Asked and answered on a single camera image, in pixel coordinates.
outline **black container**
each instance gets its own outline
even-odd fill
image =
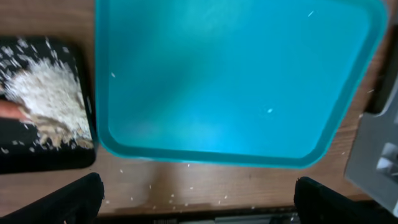
[[[18,70],[28,67],[24,55],[35,61],[47,58],[52,64],[59,61],[67,63],[75,78],[80,80],[91,136],[97,145],[94,107],[86,85],[87,72],[81,51],[76,46],[47,37],[0,37],[0,54],[0,85],[3,87],[7,74],[12,77]],[[0,99],[6,100],[4,95],[0,95]],[[60,149],[56,149],[50,147],[50,140],[42,147],[34,144],[38,138],[33,125],[26,126],[18,120],[0,118],[0,147],[8,150],[8,153],[0,151],[0,174],[84,168],[95,161],[94,149],[79,146],[72,149],[72,141],[70,144],[62,143]]]

